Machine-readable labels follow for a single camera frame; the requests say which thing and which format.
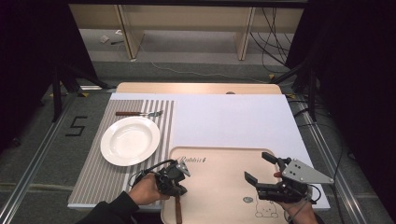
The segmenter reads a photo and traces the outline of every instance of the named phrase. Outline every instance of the robotic hand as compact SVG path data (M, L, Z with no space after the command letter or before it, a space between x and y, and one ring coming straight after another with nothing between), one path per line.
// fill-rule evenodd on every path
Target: robotic hand
M152 172L152 170L165 163L170 163L167 167L163 167L159 172ZM190 176L189 169L187 169L184 161L177 162L175 160L162 161L146 170L140 171L134 180L132 187L137 184L148 173L154 173L157 180L158 191L169 196L180 196L187 192L187 189L181 186L178 182L185 179L184 175Z
M262 158L279 166L282 181L276 184L258 183L257 178L245 172L246 181L256 188L259 199L279 203L297 203L303 198L309 198L312 188L309 184L333 184L333 180L305 163L281 159L263 152Z

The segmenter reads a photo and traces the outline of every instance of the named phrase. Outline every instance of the fork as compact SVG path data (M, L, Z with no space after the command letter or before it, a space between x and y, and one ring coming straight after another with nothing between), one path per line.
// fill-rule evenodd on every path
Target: fork
M163 110L152 111L148 113L144 112L129 112L129 111L118 111L116 116L148 116L148 117L158 117L163 114Z

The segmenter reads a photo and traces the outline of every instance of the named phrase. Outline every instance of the gray striped mat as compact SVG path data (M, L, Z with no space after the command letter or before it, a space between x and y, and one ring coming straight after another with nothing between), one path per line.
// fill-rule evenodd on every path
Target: gray striped mat
M71 204L73 207L91 207L101 201L111 202L123 190L129 190L128 180L131 175L166 160L171 140L174 109L174 101L110 100L78 182L68 200L69 207ZM113 165L105 160L100 151L102 135L114 122L126 118L116 117L116 111L149 112L158 110L163 110L163 114L150 119L158 125L161 140L157 150L148 159L137 165L126 167Z

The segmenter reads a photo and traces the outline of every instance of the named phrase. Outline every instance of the table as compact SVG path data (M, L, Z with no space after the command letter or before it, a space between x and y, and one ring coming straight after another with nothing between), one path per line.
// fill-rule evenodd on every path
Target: table
M99 146L95 146L95 141L97 144L101 137L97 134L70 196L69 208L91 209L99 201L111 201L122 190L128 190L126 181L131 174L145 165L156 163L155 160L166 159L174 147L270 148L278 157L298 158L312 166L286 98L277 85L121 83L110 98L98 133L109 125L103 126L104 122L115 117L113 113L120 106L118 103L127 105L132 101L140 102L142 111L150 107L167 108L163 119L153 120L163 133L158 155L133 167L116 167L105 161ZM98 164L107 168L102 171ZM160 203L142 206L143 210L151 211L159 211L160 208ZM330 206L322 197L314 208L328 209Z

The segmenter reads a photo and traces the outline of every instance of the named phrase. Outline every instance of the white plate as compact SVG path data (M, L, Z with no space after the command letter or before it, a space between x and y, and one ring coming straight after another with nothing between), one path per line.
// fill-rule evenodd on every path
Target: white plate
M118 166L129 166L147 159L160 143L160 130L142 117L120 119L103 134L100 144L105 159Z

